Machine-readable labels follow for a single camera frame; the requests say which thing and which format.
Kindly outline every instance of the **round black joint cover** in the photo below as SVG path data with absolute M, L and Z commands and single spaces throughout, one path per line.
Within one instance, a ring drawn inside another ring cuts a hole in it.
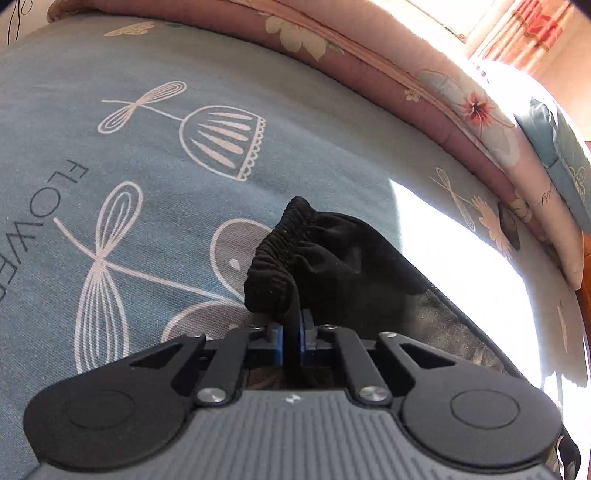
M 562 422 L 540 390 L 481 367 L 424 371 L 402 405 L 408 431 L 433 453 L 470 468 L 513 468 L 545 454 Z
M 157 452 L 181 429 L 186 406 L 154 371 L 105 369 L 31 400 L 24 430 L 40 461 L 76 471 L 120 468 Z

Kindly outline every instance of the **silver bolt head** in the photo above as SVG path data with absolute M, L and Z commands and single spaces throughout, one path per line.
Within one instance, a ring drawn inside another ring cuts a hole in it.
M 221 388 L 202 388 L 197 392 L 197 398 L 204 403 L 220 403 L 226 400 L 226 392 Z
M 359 390 L 359 396 L 366 401 L 382 401 L 388 398 L 389 391 L 384 387 L 369 385 Z

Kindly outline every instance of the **curtain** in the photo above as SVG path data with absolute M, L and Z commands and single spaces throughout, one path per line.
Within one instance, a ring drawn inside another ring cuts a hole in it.
M 566 0 L 522 0 L 479 56 L 532 74 L 573 11 L 574 6 Z

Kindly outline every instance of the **window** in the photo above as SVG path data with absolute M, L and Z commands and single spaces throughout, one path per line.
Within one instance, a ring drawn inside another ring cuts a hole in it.
M 466 44 L 468 55 L 515 0 L 407 0 Z

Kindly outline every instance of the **pillow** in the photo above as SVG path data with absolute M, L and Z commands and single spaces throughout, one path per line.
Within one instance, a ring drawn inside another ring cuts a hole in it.
M 495 61 L 479 63 L 505 99 L 583 232 L 591 233 L 591 153 L 552 95 L 525 72 Z

